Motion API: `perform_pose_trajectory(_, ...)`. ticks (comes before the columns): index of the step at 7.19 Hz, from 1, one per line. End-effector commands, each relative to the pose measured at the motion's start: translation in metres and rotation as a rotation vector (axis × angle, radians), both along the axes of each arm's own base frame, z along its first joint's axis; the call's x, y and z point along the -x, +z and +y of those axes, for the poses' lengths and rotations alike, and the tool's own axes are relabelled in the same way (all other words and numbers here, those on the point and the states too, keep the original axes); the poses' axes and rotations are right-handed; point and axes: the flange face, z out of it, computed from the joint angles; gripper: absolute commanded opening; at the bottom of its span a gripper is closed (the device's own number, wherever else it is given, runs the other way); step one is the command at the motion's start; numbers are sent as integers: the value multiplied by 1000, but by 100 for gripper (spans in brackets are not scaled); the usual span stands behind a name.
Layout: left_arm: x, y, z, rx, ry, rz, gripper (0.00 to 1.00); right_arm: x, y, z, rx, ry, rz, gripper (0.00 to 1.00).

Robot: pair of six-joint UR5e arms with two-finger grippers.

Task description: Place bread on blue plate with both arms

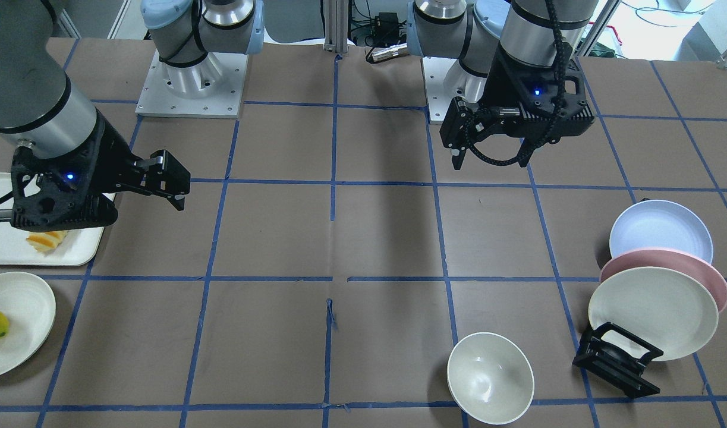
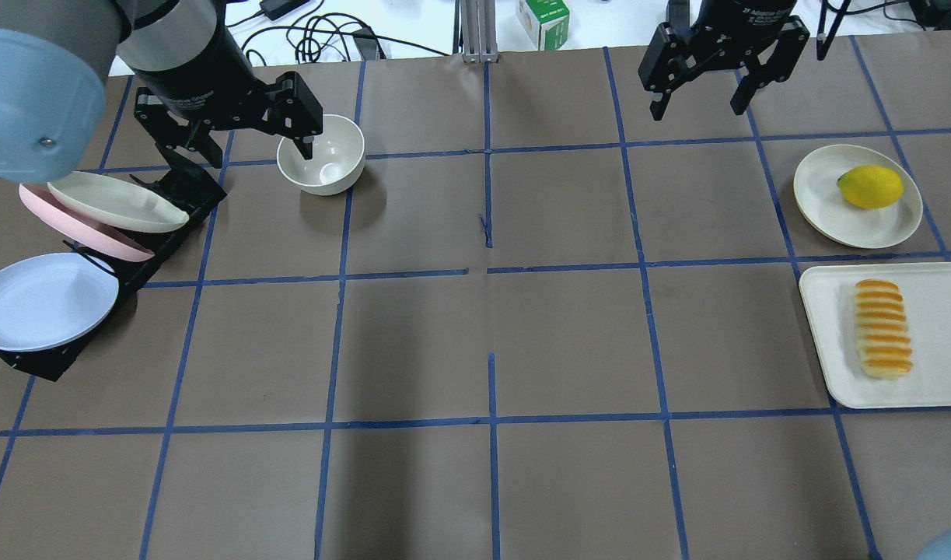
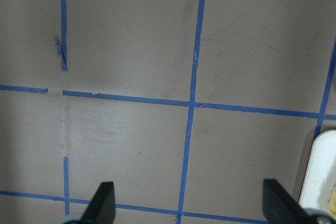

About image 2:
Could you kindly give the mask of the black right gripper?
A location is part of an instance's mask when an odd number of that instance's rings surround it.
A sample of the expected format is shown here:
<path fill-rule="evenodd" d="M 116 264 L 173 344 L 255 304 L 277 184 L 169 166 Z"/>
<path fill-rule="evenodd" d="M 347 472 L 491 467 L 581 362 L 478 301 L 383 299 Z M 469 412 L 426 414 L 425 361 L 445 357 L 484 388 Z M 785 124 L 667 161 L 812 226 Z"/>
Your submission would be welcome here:
<path fill-rule="evenodd" d="M 652 94 L 650 114 L 662 121 L 672 92 L 685 82 L 704 73 L 742 68 L 730 106 L 736 116 L 743 116 L 756 93 L 791 77 L 808 39 L 798 16 L 767 27 L 742 23 L 731 33 L 714 26 L 677 28 L 662 22 L 638 66 L 640 82 Z"/>

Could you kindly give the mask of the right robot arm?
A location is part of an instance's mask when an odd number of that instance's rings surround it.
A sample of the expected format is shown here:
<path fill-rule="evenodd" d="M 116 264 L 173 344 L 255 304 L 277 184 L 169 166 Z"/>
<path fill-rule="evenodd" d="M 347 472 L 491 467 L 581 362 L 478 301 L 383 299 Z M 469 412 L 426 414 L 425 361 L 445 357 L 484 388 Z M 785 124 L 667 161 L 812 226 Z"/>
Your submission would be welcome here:
<path fill-rule="evenodd" d="M 638 66 L 649 111 L 661 121 L 672 93 L 705 73 L 743 70 L 729 105 L 742 116 L 767 85 L 787 81 L 809 31 L 794 1 L 704 1 L 694 23 L 681 1 L 670 1 Z"/>

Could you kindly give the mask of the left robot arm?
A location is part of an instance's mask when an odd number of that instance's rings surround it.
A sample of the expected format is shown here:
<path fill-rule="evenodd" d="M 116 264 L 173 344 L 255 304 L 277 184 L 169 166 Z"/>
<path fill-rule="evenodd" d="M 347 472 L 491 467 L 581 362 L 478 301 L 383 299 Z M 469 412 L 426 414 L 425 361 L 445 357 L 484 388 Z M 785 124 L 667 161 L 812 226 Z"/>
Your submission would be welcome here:
<path fill-rule="evenodd" d="M 223 1 L 0 1 L 0 178 L 48 182 L 77 170 L 115 59 L 142 80 L 135 117 L 163 152 L 220 167 L 212 132 L 256 130 L 312 159 L 321 103 L 298 73 L 256 78 L 225 10 Z"/>

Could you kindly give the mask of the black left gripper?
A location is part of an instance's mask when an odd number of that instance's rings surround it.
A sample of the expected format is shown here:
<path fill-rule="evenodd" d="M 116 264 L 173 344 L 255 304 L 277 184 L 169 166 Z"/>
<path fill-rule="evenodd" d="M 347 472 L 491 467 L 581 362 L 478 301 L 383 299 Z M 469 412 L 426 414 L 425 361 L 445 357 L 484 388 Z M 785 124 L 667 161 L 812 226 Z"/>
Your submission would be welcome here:
<path fill-rule="evenodd" d="M 304 160 L 314 156 L 314 138 L 323 132 L 323 109 L 297 72 L 265 82 L 238 54 L 217 54 L 158 73 L 138 71 L 144 85 L 136 93 L 134 116 L 158 142 L 174 173 L 201 187 L 219 187 L 201 166 L 176 151 L 195 149 L 219 169 L 222 148 L 213 131 L 256 130 L 289 138 Z"/>

